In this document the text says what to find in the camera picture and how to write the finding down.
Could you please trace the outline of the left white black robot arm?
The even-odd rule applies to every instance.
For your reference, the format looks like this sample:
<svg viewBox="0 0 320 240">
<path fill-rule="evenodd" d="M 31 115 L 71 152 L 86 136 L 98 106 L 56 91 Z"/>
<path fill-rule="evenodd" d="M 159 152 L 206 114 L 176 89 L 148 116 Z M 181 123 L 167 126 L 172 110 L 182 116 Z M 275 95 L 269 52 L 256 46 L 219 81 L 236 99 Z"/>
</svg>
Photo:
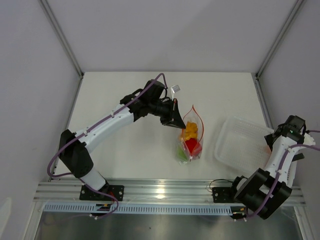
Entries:
<svg viewBox="0 0 320 240">
<path fill-rule="evenodd" d="M 97 200 L 108 196 L 109 183 L 95 169 L 91 152 L 107 137 L 147 115 L 159 117 L 163 126 L 185 129 L 178 100 L 167 96 L 167 85 L 149 80 L 144 88 L 122 98 L 109 115 L 80 131 L 62 132 L 58 158 L 69 172 L 86 184 Z"/>
</svg>

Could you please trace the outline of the red bell pepper toy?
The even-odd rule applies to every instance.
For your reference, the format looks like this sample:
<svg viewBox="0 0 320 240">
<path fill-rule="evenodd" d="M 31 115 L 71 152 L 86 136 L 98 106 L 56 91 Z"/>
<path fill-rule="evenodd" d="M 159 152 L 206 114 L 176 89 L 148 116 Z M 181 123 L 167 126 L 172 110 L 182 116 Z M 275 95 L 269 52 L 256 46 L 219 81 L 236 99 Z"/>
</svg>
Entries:
<svg viewBox="0 0 320 240">
<path fill-rule="evenodd" d="M 190 155 L 198 155 L 202 151 L 202 145 L 195 138 L 190 138 L 185 141 L 185 145 L 190 153 Z"/>
</svg>

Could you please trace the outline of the yellow ginger root toy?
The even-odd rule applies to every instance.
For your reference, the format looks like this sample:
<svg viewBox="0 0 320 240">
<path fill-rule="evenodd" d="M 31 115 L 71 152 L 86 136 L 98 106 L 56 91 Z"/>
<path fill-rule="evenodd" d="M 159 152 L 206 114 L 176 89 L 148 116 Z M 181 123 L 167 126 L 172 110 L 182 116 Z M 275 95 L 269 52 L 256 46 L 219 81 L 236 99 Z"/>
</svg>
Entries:
<svg viewBox="0 0 320 240">
<path fill-rule="evenodd" d="M 186 128 L 183 130 L 182 138 L 184 141 L 198 138 L 198 126 L 195 122 L 188 121 Z"/>
</svg>

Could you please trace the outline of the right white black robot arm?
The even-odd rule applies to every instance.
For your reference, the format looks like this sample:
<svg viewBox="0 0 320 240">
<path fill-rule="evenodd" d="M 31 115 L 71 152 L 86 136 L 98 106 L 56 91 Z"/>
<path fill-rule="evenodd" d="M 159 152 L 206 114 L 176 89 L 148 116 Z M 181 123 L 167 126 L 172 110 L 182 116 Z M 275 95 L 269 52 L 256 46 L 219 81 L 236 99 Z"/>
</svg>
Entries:
<svg viewBox="0 0 320 240">
<path fill-rule="evenodd" d="M 271 151 L 265 168 L 256 170 L 242 185 L 242 178 L 237 177 L 228 189 L 229 198 L 244 205 L 244 219 L 269 218 L 292 193 L 288 182 L 292 163 L 305 158 L 303 149 L 318 150 L 306 121 L 297 115 L 290 115 L 264 139 Z"/>
</svg>

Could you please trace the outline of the clear orange zip top bag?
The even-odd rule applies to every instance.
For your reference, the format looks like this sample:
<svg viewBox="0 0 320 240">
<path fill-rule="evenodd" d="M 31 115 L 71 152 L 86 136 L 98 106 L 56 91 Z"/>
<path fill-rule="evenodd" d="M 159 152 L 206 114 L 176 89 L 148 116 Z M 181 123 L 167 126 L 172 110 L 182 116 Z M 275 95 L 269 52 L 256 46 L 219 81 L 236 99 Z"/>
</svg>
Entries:
<svg viewBox="0 0 320 240">
<path fill-rule="evenodd" d="M 180 165 L 186 165 L 202 155 L 205 126 L 194 105 L 182 120 L 186 128 L 178 134 L 176 157 Z"/>
</svg>

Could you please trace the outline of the green cabbage toy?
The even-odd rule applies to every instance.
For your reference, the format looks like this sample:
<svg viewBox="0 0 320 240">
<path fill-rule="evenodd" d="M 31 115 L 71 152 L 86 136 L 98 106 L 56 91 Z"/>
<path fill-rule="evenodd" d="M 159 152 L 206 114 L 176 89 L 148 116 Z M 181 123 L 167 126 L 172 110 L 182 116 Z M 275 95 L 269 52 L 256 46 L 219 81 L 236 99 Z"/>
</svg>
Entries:
<svg viewBox="0 0 320 240">
<path fill-rule="evenodd" d="M 184 151 L 183 148 L 181 148 L 180 146 L 177 146 L 177 157 L 182 160 L 182 161 L 187 161 L 188 160 L 188 157 L 186 156 L 186 153 Z"/>
</svg>

